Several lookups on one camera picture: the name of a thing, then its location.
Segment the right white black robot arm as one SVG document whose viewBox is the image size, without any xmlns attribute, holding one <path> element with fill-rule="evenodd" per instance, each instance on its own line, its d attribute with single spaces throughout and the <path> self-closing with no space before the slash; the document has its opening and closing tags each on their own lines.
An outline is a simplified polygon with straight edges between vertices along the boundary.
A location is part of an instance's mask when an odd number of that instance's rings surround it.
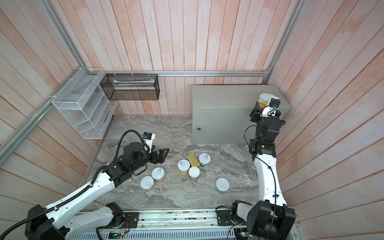
<svg viewBox="0 0 384 240">
<path fill-rule="evenodd" d="M 259 179 L 259 201 L 255 205 L 235 201 L 231 209 L 236 225 L 245 224 L 250 236 L 265 240 L 285 240 L 296 220 L 295 210 L 283 197 L 277 174 L 275 138 L 286 123 L 280 119 L 280 103 L 272 98 L 263 108 L 256 104 L 250 114 L 256 131 L 248 144 Z"/>
</svg>

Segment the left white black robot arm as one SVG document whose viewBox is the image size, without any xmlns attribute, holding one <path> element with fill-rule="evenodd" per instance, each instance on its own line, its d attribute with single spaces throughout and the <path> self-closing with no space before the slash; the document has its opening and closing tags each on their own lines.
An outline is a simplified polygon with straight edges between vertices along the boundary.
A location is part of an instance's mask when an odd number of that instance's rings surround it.
<svg viewBox="0 0 384 240">
<path fill-rule="evenodd" d="M 140 175 L 147 164 L 162 164 L 168 148 L 155 150 L 133 142 L 115 154 L 113 161 L 98 168 L 91 181 L 70 195 L 46 207 L 37 205 L 28 212 L 25 235 L 29 240 L 69 240 L 100 227 L 119 228 L 127 222 L 124 211 L 115 202 L 79 217 L 76 214 L 103 194 L 114 190 L 132 176 Z"/>
</svg>

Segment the brown label can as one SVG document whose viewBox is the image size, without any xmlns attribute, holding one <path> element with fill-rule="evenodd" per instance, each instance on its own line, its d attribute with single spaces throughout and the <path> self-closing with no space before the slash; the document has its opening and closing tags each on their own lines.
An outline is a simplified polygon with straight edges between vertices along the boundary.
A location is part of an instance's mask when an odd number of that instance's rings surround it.
<svg viewBox="0 0 384 240">
<path fill-rule="evenodd" d="M 152 171 L 152 178 L 155 183 L 162 183 L 165 180 L 165 170 L 161 167 L 157 167 Z"/>
</svg>

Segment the orange yellow label can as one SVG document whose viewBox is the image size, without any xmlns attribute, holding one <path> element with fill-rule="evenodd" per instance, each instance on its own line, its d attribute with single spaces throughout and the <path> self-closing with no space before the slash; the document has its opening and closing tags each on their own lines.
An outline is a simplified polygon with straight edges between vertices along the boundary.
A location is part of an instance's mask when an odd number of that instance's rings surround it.
<svg viewBox="0 0 384 240">
<path fill-rule="evenodd" d="M 258 100 L 259 108 L 264 109 L 270 103 L 271 99 L 279 99 L 279 97 L 268 93 L 260 94 Z"/>
</svg>

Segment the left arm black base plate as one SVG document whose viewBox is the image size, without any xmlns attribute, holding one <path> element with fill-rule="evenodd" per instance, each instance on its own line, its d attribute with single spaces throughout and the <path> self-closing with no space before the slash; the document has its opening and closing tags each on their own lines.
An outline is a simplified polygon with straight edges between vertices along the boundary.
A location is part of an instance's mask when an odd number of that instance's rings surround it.
<svg viewBox="0 0 384 240">
<path fill-rule="evenodd" d="M 139 212 L 117 214 L 108 225 L 100 229 L 134 229 L 138 225 L 139 215 Z"/>
</svg>

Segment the pink label can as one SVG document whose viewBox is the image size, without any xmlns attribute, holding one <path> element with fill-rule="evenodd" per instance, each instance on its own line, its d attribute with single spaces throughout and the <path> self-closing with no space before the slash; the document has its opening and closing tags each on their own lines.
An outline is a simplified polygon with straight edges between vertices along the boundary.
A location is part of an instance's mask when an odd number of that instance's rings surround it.
<svg viewBox="0 0 384 240">
<path fill-rule="evenodd" d="M 140 187 L 144 191 L 152 191 L 154 189 L 155 181 L 152 176 L 145 176 L 141 179 Z"/>
</svg>

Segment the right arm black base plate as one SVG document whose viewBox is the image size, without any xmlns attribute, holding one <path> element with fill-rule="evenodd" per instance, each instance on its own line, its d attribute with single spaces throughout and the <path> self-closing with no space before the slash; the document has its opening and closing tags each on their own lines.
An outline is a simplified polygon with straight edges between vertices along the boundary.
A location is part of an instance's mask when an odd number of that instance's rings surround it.
<svg viewBox="0 0 384 240">
<path fill-rule="evenodd" d="M 217 209 L 217 223 L 218 226 L 235 226 L 237 223 L 232 219 L 231 210 L 229 209 Z"/>
</svg>

